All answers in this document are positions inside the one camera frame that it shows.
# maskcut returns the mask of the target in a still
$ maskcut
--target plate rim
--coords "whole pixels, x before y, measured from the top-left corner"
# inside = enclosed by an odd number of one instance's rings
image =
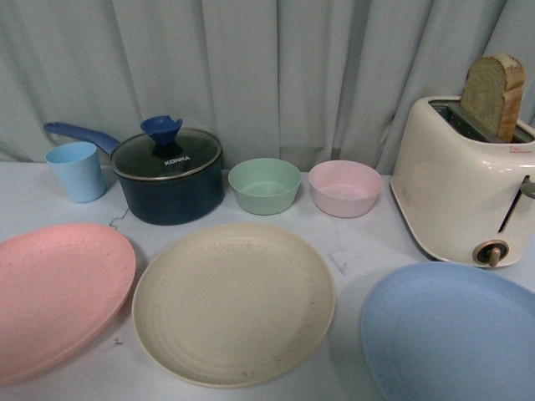
[[[422,262],[416,262],[412,263],[407,266],[403,266],[401,268],[395,269],[392,272],[389,272],[384,277],[382,277],[378,282],[375,283],[375,285],[372,287],[372,289],[369,291],[368,295],[366,296],[364,300],[364,305],[362,307],[361,317],[359,320],[360,330],[360,345],[363,348],[363,354],[364,354],[364,360],[367,364],[367,367],[369,371],[371,372],[371,375],[374,379],[374,383],[377,386],[378,390],[380,391],[381,395],[385,399],[390,400],[402,400],[405,398],[396,398],[393,397],[391,389],[396,389],[399,386],[389,386],[390,390],[387,391],[387,387],[385,385],[386,378],[379,375],[379,372],[374,368],[374,365],[377,365],[377,363],[372,363],[372,356],[369,354],[371,350],[369,350],[369,344],[367,344],[367,338],[369,335],[367,332],[367,318],[369,315],[369,309],[371,308],[370,303],[373,301],[373,297],[375,296],[375,293],[378,288],[381,288],[383,285],[385,285],[385,282],[389,280],[395,279],[396,276],[404,275],[407,271],[412,271],[415,269],[422,269],[422,270],[428,270],[428,269],[436,269],[439,268],[442,269],[455,269],[457,272],[462,272],[462,274],[468,273],[470,276],[479,276],[479,277],[485,277],[486,280],[489,280],[493,283],[496,283],[498,286],[507,286],[508,288],[511,288],[514,290],[515,297],[522,297],[522,298],[531,298],[532,300],[535,300],[535,293],[531,292],[529,289],[525,288],[524,286],[502,276],[498,276],[494,274],[493,272],[482,270],[479,267],[476,266],[470,266],[465,265],[458,262],[453,261],[422,261]],[[495,287],[490,289],[490,292],[500,294],[502,295],[503,292],[495,291]]]
[[[195,236],[202,236],[203,234],[205,234],[205,233],[207,233],[209,231],[232,229],[232,227],[238,227],[238,226],[248,226],[248,227],[256,226],[256,227],[262,227],[263,229],[268,229],[268,230],[277,230],[277,231],[280,231],[281,233],[283,233],[284,235],[291,236],[295,240],[297,240],[297,241],[301,242],[303,245],[305,245],[308,249],[310,249],[310,251],[313,251],[314,255],[318,258],[319,261],[321,261],[321,264],[324,267],[324,270],[328,273],[328,277],[329,277],[329,284],[330,284],[329,289],[330,289],[330,291],[332,293],[332,297],[329,300],[330,301],[329,319],[326,319],[325,325],[324,325],[324,330],[322,331],[321,336],[318,336],[318,338],[315,340],[313,346],[310,347],[308,352],[302,358],[300,358],[297,361],[295,361],[291,366],[289,366],[288,368],[283,369],[282,371],[280,371],[278,373],[262,376],[260,378],[243,380],[240,383],[213,383],[213,382],[196,380],[194,378],[189,378],[189,377],[186,377],[184,375],[181,375],[181,374],[179,374],[177,372],[173,372],[172,370],[168,369],[163,364],[161,364],[157,360],[157,358],[155,358],[155,356],[153,356],[148,351],[148,349],[146,348],[146,346],[143,343],[143,340],[140,337],[140,334],[139,334],[139,331],[138,331],[138,328],[137,328],[137,325],[136,325],[136,318],[135,318],[135,309],[136,309],[136,304],[137,304],[136,299],[139,296],[139,291],[140,291],[139,289],[142,286],[142,282],[143,282],[144,276],[145,276],[145,274],[147,272],[149,272],[153,268],[154,265],[156,265],[156,263],[157,263],[157,261],[158,261],[158,259],[160,257],[163,257],[164,254],[166,254],[172,248],[174,248],[176,246],[179,246],[183,241],[190,240],[192,237],[195,237]],[[329,264],[326,262],[325,258],[323,258],[323,256],[319,253],[319,251],[310,242],[306,241],[305,239],[303,239],[298,234],[296,234],[296,233],[294,233],[294,232],[292,232],[292,231],[290,231],[288,229],[282,228],[280,226],[275,226],[275,225],[267,224],[267,223],[256,223],[256,222],[230,222],[230,223],[223,223],[223,224],[219,224],[219,225],[209,226],[207,228],[203,228],[203,229],[201,229],[199,231],[196,231],[196,232],[194,232],[194,233],[192,233],[190,235],[183,236],[181,239],[179,239],[178,241],[174,242],[173,244],[168,246],[162,253],[160,253],[153,260],[153,262],[151,262],[150,265],[145,269],[145,271],[141,275],[140,280],[138,281],[138,284],[136,286],[136,289],[134,291],[134,296],[133,296],[133,299],[132,299],[131,316],[132,316],[132,321],[134,323],[135,334],[137,336],[137,339],[138,339],[141,347],[144,349],[145,353],[150,357],[150,359],[158,367],[160,367],[164,371],[168,372],[172,377],[178,378],[178,379],[184,381],[185,383],[194,384],[194,385],[197,385],[197,386],[200,386],[200,387],[204,387],[204,388],[247,388],[247,387],[251,387],[251,386],[254,386],[254,385],[258,385],[258,384],[269,382],[271,380],[274,380],[275,378],[283,376],[286,373],[289,373],[290,371],[294,370],[302,361],[304,361],[306,358],[308,358],[315,350],[317,350],[317,348],[322,343],[322,341],[324,341],[324,339],[325,339],[325,337],[326,337],[326,335],[327,335],[327,333],[328,333],[328,331],[329,331],[329,329],[330,329],[330,327],[332,325],[332,321],[333,321],[333,318],[334,318],[334,312],[335,312],[335,309],[336,309],[336,302],[337,302],[337,288],[336,288],[336,285],[335,285],[335,282],[334,282],[334,275],[333,275],[333,273],[332,273],[332,271],[330,269]]]
[[[127,279],[124,280],[124,283],[120,286],[117,286],[115,288],[115,292],[121,294],[120,297],[117,297],[118,302],[114,304],[114,307],[111,308],[108,313],[103,314],[103,319],[99,320],[99,324],[95,325],[90,331],[86,332],[85,335],[76,337],[76,340],[73,340],[70,342],[70,345],[62,350],[59,353],[55,353],[52,357],[47,358],[44,362],[41,362],[39,364],[36,364],[35,366],[32,366],[30,369],[25,368],[23,370],[19,370],[14,374],[9,374],[3,377],[0,377],[0,387],[15,384],[17,382],[20,382],[25,379],[33,378],[41,373],[46,372],[48,369],[53,368],[54,366],[58,365],[61,362],[66,361],[67,359],[73,357],[77,352],[79,352],[81,349],[83,349],[91,340],[98,337],[98,335],[108,326],[108,324],[113,320],[115,315],[119,312],[119,310],[123,307],[123,305],[126,302],[126,299],[128,298],[130,294],[130,290],[132,289],[132,285],[135,279],[135,270],[136,270],[136,256],[134,247],[123,234],[120,232],[114,230],[113,228],[109,226],[104,226],[98,223],[86,223],[86,222],[69,222],[69,223],[61,223],[61,224],[55,224],[51,226],[45,226],[40,227],[31,231],[27,231],[21,234],[18,234],[16,236],[13,236],[11,238],[8,238],[5,241],[0,242],[0,252],[3,251],[3,249],[7,249],[7,251],[11,251],[11,244],[13,243],[19,243],[20,241],[26,241],[28,244],[31,244],[32,246],[42,246],[42,244],[49,244],[49,240],[47,238],[48,235],[54,234],[58,231],[72,231],[76,232],[80,236],[76,238],[77,241],[85,241],[87,238],[87,230],[96,230],[98,232],[106,232],[107,235],[116,236],[118,238],[118,241],[122,242],[121,247],[117,247],[115,249],[121,249],[127,257],[131,258],[131,263],[128,266],[128,275],[125,274]],[[48,246],[46,249],[56,249],[57,245],[63,245],[60,243],[57,243],[56,246]]]

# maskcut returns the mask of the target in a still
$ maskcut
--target pot rim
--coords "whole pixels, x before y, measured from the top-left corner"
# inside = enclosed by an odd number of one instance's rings
[[[208,160],[204,165],[200,165],[200,166],[196,167],[195,169],[188,170],[186,172],[183,172],[183,173],[180,173],[180,174],[176,174],[176,175],[169,175],[169,176],[164,176],[164,177],[140,177],[138,175],[126,174],[123,171],[121,171],[115,165],[116,152],[124,144],[127,144],[127,143],[131,142],[132,140],[135,140],[135,139],[137,139],[137,138],[139,138],[141,136],[146,136],[145,133],[142,133],[142,134],[134,135],[134,136],[128,138],[127,140],[124,140],[123,142],[121,142],[120,144],[118,144],[115,147],[115,149],[113,150],[113,152],[111,152],[111,155],[110,155],[111,168],[120,177],[124,177],[124,178],[130,179],[130,180],[147,181],[147,182],[151,182],[151,181],[161,182],[161,181],[168,181],[168,180],[176,180],[176,179],[184,178],[184,177],[187,177],[187,176],[190,176],[190,175],[194,175],[194,174],[206,169],[207,167],[209,167],[210,165],[212,165],[218,159],[221,158],[222,151],[223,151],[222,144],[221,144],[221,142],[219,141],[219,139],[215,135],[210,134],[209,132],[203,131],[202,129],[195,129],[195,128],[182,128],[181,132],[187,132],[187,133],[197,132],[197,133],[201,133],[202,135],[205,135],[205,136],[209,137],[210,139],[212,139],[214,141],[214,143],[217,145],[217,152],[215,153],[214,157],[212,157],[210,160]]]

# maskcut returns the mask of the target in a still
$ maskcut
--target blue cup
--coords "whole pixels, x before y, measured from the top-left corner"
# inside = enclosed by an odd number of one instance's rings
[[[46,155],[46,161],[73,201],[91,202],[104,194],[104,179],[95,145],[89,142],[61,145]]]

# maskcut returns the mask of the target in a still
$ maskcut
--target beige plate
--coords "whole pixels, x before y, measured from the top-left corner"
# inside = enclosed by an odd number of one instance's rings
[[[266,382],[305,359],[331,323],[335,290],[318,252],[290,231],[215,226],[147,268],[132,316],[163,368],[206,387]]]

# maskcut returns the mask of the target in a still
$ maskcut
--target bowl rim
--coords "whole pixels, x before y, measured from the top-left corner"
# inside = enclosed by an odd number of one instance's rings
[[[294,185],[292,187],[289,187],[289,189],[287,189],[285,191],[277,192],[276,194],[270,194],[270,195],[255,195],[255,194],[251,194],[251,193],[248,193],[246,191],[238,189],[232,183],[232,172],[234,171],[234,174],[236,174],[236,170],[235,169],[238,166],[243,166],[245,164],[251,164],[251,162],[255,162],[255,161],[258,161],[258,160],[274,160],[275,163],[285,164],[291,170],[293,170],[294,174],[296,174],[296,178],[297,178],[296,182],[294,183]],[[238,163],[237,165],[235,165],[234,167],[231,168],[231,170],[228,173],[227,179],[228,179],[228,184],[238,194],[250,196],[252,198],[267,199],[267,198],[273,198],[273,197],[277,197],[277,196],[287,195],[287,194],[290,194],[290,193],[294,192],[301,185],[301,171],[297,168],[296,165],[294,165],[293,163],[290,163],[289,161],[282,160],[282,159],[276,159],[274,157],[260,157],[260,158],[256,158],[256,159],[244,160],[243,162]]]
[[[326,165],[332,165],[332,164],[339,164],[339,162],[344,162],[345,164],[351,164],[358,167],[364,167],[364,171],[370,173],[372,176],[377,178],[377,182],[379,183],[378,190],[375,190],[372,195],[368,195],[365,197],[355,197],[355,196],[338,196],[338,195],[329,195],[326,194],[323,190],[321,190],[317,185],[313,182],[313,171],[319,171],[322,167],[325,167]],[[327,160],[322,163],[319,163],[315,165],[310,172],[308,173],[308,182],[310,183],[310,186],[315,190],[318,194],[327,196],[330,199],[338,200],[338,201],[367,201],[374,198],[377,198],[380,193],[383,191],[383,188],[385,186],[385,183],[383,181],[383,178],[381,174],[376,169],[373,169],[372,167],[365,165],[364,163],[359,163],[358,161],[352,161],[352,160]]]

